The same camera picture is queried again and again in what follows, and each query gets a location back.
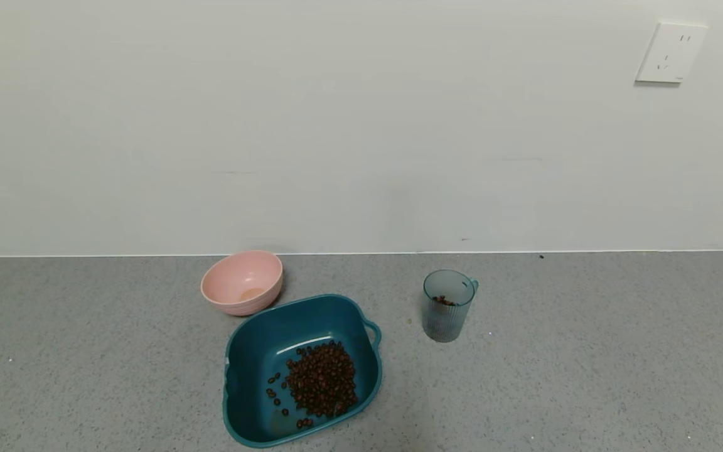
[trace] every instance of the speckled gray surface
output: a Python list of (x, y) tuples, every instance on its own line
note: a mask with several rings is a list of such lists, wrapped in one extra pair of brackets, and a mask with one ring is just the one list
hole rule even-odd
[[(0, 259), (0, 450), (245, 450), (221, 418), (242, 320), (210, 257)], [(284, 257), (280, 303), (336, 292), (384, 331), (367, 410), (276, 450), (723, 450), (723, 252)], [(481, 281), (434, 343), (422, 278)]]

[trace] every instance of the cup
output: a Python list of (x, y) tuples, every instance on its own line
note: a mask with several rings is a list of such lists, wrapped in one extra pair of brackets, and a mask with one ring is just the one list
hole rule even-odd
[(450, 342), (462, 332), (479, 281), (454, 270), (431, 272), (422, 283), (422, 329), (437, 342)]

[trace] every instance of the basin handle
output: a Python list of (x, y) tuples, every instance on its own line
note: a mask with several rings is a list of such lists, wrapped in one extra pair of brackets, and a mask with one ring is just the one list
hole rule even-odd
[(362, 318), (362, 321), (364, 321), (365, 326), (373, 330), (373, 332), (375, 333), (373, 348), (378, 348), (378, 344), (381, 343), (381, 328), (379, 328), (378, 325), (376, 325), (370, 320), (367, 320), (366, 318)]

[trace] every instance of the white wall outlet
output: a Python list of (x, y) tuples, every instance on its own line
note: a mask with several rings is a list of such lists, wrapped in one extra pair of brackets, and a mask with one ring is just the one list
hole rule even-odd
[(657, 24), (635, 80), (682, 82), (691, 71), (707, 32), (708, 28), (702, 25)]

